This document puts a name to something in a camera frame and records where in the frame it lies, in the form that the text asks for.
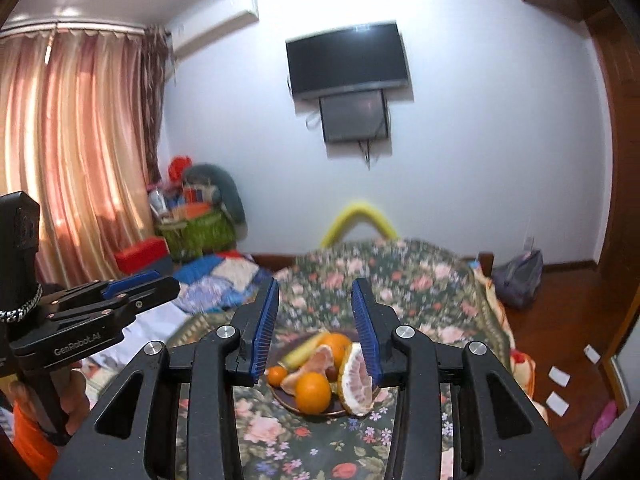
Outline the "person's left hand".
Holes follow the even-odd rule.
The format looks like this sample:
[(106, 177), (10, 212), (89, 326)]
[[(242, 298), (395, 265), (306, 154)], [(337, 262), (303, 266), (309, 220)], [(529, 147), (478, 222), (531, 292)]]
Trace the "person's left hand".
[[(60, 407), (68, 416), (65, 429), (72, 436), (90, 413), (90, 402), (86, 396), (86, 378), (74, 363), (68, 370), (70, 380), (60, 393)], [(28, 388), (18, 380), (9, 384), (8, 397), (14, 406), (18, 406), (23, 415), (32, 422), (38, 422), (37, 410)]]

